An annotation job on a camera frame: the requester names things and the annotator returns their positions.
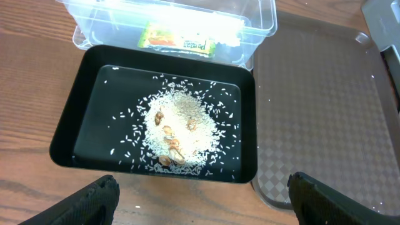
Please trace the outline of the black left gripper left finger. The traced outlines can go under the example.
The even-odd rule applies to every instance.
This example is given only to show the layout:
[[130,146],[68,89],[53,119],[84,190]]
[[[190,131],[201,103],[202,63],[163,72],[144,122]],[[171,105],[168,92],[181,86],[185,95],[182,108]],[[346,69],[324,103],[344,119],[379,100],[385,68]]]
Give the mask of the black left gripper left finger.
[[111,225],[120,188],[105,175],[20,225]]

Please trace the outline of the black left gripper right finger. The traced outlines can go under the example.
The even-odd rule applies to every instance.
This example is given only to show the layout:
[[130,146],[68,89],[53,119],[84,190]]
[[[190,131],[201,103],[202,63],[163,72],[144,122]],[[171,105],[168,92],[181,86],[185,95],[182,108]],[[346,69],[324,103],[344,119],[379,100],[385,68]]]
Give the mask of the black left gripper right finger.
[[385,216],[303,173],[290,175],[289,198],[300,225],[399,225],[399,216]]

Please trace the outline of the pile of rice leftovers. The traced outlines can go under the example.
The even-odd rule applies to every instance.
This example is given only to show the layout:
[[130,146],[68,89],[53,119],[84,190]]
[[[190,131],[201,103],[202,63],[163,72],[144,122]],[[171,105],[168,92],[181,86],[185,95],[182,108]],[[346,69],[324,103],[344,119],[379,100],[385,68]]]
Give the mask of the pile of rice leftovers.
[[238,182],[236,85],[122,67],[100,75],[98,156],[129,171]]

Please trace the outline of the green snack wrapper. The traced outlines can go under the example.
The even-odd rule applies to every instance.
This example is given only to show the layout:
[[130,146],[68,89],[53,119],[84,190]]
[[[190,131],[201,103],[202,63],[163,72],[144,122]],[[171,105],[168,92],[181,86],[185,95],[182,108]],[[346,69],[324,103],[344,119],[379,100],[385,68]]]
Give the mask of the green snack wrapper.
[[206,34],[171,29],[157,22],[146,24],[137,46],[160,53],[195,54],[204,58],[213,58],[216,49],[215,40]]

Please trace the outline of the white tissue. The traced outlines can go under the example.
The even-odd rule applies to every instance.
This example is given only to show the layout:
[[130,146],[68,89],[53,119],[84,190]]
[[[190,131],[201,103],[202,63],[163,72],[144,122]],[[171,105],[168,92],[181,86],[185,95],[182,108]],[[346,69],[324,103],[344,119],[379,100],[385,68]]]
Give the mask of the white tissue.
[[230,47],[240,46],[240,35],[245,25],[245,20],[236,17],[186,9],[177,10],[162,20],[171,28],[206,34],[217,43]]

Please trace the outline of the black food waste tray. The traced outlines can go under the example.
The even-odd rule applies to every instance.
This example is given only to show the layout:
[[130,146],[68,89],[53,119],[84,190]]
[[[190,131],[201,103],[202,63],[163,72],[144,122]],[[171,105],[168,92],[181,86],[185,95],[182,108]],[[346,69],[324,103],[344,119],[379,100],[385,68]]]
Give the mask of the black food waste tray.
[[[203,168],[157,167],[143,145],[141,113],[168,83],[186,86],[222,129]],[[246,69],[112,46],[88,49],[50,145],[60,166],[170,178],[248,183],[258,169],[256,92]]]

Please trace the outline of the clear plastic waste bin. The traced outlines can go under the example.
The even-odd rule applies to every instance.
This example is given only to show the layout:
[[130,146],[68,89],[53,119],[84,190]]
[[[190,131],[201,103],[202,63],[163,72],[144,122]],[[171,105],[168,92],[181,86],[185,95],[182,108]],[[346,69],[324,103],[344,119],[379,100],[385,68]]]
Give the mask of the clear plastic waste bin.
[[77,26],[73,43],[253,68],[278,29],[275,0],[58,0]]

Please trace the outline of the brown serving tray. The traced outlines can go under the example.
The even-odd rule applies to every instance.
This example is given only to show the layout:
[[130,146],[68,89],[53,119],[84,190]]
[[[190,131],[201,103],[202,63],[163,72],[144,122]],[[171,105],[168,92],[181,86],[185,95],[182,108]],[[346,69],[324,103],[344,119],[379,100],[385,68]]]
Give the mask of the brown serving tray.
[[399,116],[384,61],[355,29],[286,12],[254,55],[258,171],[268,206],[291,208],[301,171],[385,216],[399,215]]

